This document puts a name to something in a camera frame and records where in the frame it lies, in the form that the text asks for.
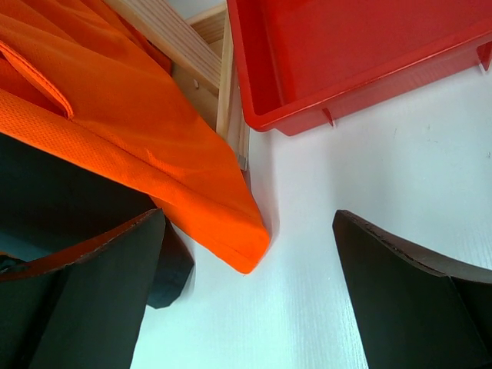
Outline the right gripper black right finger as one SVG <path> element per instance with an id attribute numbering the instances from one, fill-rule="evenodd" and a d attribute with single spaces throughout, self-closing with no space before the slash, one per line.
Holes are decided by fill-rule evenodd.
<path id="1" fill-rule="evenodd" d="M 489 368 L 491 271 L 346 210 L 332 224 L 370 368 Z"/>

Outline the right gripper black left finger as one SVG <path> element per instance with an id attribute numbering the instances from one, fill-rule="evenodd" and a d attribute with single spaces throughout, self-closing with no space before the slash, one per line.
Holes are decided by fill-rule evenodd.
<path id="1" fill-rule="evenodd" d="M 165 233 L 154 209 L 1 274 L 3 368 L 128 368 Z"/>

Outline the dark navy shorts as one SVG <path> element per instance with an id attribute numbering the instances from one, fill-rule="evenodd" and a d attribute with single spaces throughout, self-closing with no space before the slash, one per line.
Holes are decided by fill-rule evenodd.
<path id="1" fill-rule="evenodd" d="M 2 263 L 34 261 L 110 231 L 150 211 L 146 195 L 3 135 Z M 86 265 L 77 288 L 114 306 L 170 306 L 194 266 L 185 246 L 165 230 L 158 262 L 115 247 Z"/>

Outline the orange shorts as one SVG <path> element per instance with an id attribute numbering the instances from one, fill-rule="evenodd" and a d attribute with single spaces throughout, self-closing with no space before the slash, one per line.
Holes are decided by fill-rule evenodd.
<path id="1" fill-rule="evenodd" d="M 269 234 L 234 152 L 169 67 L 102 1 L 3 1 L 1 132 L 151 196 L 248 274 Z"/>

